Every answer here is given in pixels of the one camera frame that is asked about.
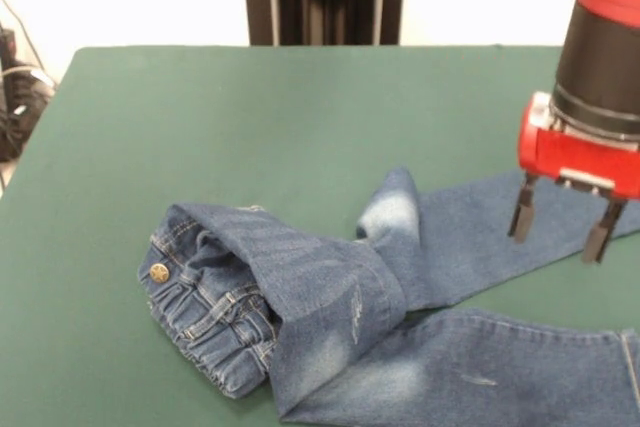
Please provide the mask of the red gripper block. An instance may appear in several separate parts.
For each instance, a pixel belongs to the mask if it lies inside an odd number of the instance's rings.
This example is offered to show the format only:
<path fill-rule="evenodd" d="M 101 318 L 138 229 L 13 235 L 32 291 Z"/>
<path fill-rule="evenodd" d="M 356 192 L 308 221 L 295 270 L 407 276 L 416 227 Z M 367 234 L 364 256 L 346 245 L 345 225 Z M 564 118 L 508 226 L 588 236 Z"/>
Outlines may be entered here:
<path fill-rule="evenodd" d="M 551 96 L 536 92 L 522 117 L 518 160 L 526 173 L 508 236 L 516 243 L 526 240 L 534 219 L 538 176 L 548 177 L 603 194 L 606 208 L 590 229 L 581 254 L 583 263 L 601 263 L 624 212 L 623 198 L 639 198 L 639 144 L 594 137 L 563 123 L 552 109 Z"/>

